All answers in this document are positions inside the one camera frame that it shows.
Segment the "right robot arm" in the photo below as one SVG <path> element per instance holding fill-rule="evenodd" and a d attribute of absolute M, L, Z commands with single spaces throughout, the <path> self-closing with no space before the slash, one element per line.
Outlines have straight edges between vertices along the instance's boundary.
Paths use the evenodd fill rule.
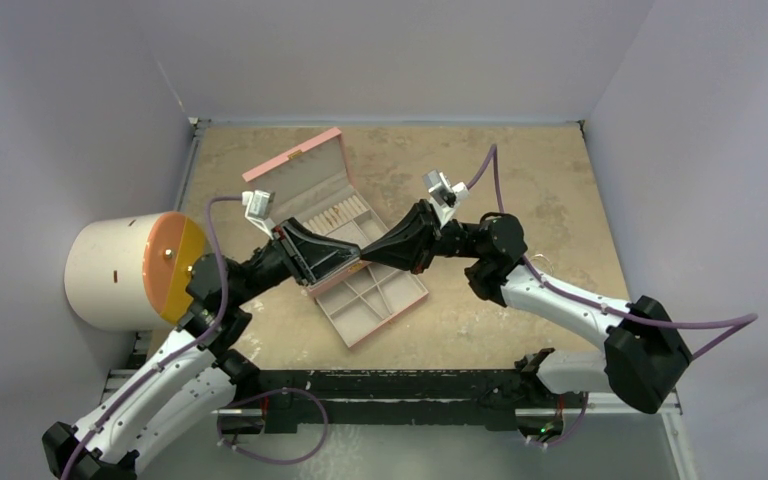
<path fill-rule="evenodd" d="M 568 392 L 609 392 L 639 412 L 656 413 L 693 361 L 665 307 L 648 296 L 630 302 L 562 282 L 534 267 L 526 251 L 522 225 L 511 214 L 441 224 L 432 204 L 420 200 L 363 247 L 361 258 L 413 274 L 436 257 L 473 259 L 464 273 L 479 299 L 534 314 L 597 349 L 588 355 L 548 349 L 530 360 L 521 381 L 529 404 L 544 407 Z"/>

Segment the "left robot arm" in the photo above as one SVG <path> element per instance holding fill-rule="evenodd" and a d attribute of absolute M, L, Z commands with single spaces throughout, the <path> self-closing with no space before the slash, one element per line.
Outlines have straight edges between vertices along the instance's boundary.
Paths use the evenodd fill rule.
<path fill-rule="evenodd" d="M 288 279 L 302 284 L 357 260 L 359 247 L 291 219 L 243 262 L 224 256 L 214 229 L 211 252 L 193 260 L 177 324 L 155 354 L 95 410 L 54 423 L 42 436 L 58 479 L 135 479 L 172 441 L 211 411 L 244 409 L 258 395 L 258 368 L 234 343 L 252 319 L 241 305 Z"/>

